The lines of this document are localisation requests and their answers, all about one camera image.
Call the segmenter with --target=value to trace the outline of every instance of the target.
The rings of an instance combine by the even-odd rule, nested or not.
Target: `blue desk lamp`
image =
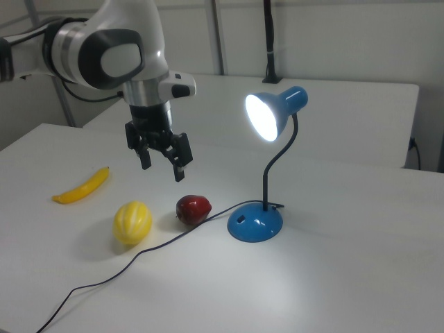
[[[246,97],[248,117],[255,130],[266,141],[272,142],[278,138],[290,116],[294,127],[288,143],[264,170],[262,203],[244,205],[235,210],[228,219],[228,231],[234,238],[250,243],[266,241],[282,228],[281,214],[275,206],[268,203],[268,171],[294,142],[299,129],[296,113],[305,107],[307,102],[307,92],[301,87],[292,87],[279,95],[261,92]]]

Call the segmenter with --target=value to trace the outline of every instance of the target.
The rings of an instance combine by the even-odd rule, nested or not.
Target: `lamp neck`
[[[284,155],[285,152],[290,148],[290,146],[293,144],[296,138],[296,135],[298,135],[299,131],[298,116],[295,113],[291,116],[291,118],[293,118],[293,134],[290,140],[287,142],[284,148],[282,148],[282,150],[279,153],[277,153],[275,157],[273,157],[273,159],[267,164],[264,170],[264,175],[262,177],[262,194],[263,194],[262,207],[264,211],[268,210],[268,172],[270,171],[270,168],[273,166],[273,164],[275,164],[275,162],[282,155]]]

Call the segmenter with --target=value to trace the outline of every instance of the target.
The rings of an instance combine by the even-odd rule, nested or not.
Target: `tabletop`
[[[182,196],[207,197],[210,214],[262,197],[273,154],[191,149],[179,183],[161,154],[143,171],[113,133],[42,125],[0,152],[0,329],[36,332],[71,289],[188,230]],[[110,177],[87,198],[51,201],[104,166]],[[237,241],[228,212],[75,293],[46,331],[442,332],[443,175],[284,155],[269,189],[285,205],[272,239]],[[147,204],[153,227],[126,248],[111,230],[130,200]]]

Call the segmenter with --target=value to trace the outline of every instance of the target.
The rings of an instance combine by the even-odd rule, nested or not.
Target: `red apple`
[[[205,220],[210,213],[211,205],[204,196],[188,195],[176,204],[176,214],[183,223],[196,225]]]

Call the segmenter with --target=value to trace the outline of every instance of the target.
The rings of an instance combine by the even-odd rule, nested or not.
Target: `yellow fruit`
[[[99,169],[90,179],[84,182],[81,186],[58,196],[53,196],[52,199],[57,203],[73,203],[74,201],[80,200],[93,192],[106,180],[106,178],[108,178],[109,175],[110,168],[108,166]]]
[[[121,243],[138,244],[150,231],[151,212],[140,201],[131,201],[119,208],[114,216],[112,233]]]

